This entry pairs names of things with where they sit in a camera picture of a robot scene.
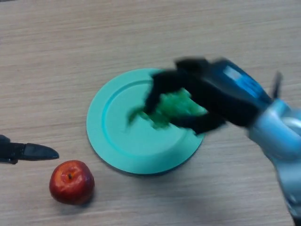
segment table surface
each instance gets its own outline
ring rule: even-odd
[[[86,135],[89,104],[108,80],[183,56],[227,57],[301,106],[299,0],[16,0],[0,3],[1,134],[48,145],[59,160],[0,165],[1,226],[291,226],[274,168],[234,126],[208,134],[160,177],[109,169]],[[48,190],[70,159],[95,177],[85,208]]]

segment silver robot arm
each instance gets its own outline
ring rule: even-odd
[[[288,210],[301,226],[301,109],[276,99],[247,133],[273,164]]]

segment blue label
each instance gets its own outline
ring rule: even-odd
[[[239,73],[229,66],[227,66],[224,70],[224,73],[229,78],[233,79],[240,88],[248,92],[254,98],[258,98],[260,96],[262,87],[246,73]]]

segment apple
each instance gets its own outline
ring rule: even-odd
[[[95,187],[94,177],[88,166],[78,160],[65,161],[53,171],[49,190],[58,202],[82,205],[88,202]]]

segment green object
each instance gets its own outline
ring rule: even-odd
[[[127,125],[132,126],[135,119],[140,116],[145,120],[152,121],[152,127],[155,129],[166,129],[172,118],[181,115],[203,115],[206,110],[190,99],[190,94],[182,89],[175,93],[161,95],[161,100],[151,115],[143,111],[143,106],[135,107],[128,114]]]
[[[97,155],[121,171],[148,175],[172,170],[187,161],[204,135],[170,125],[156,130],[138,117],[127,129],[128,113],[142,106],[159,69],[137,69],[115,77],[93,98],[87,113],[87,135]]]

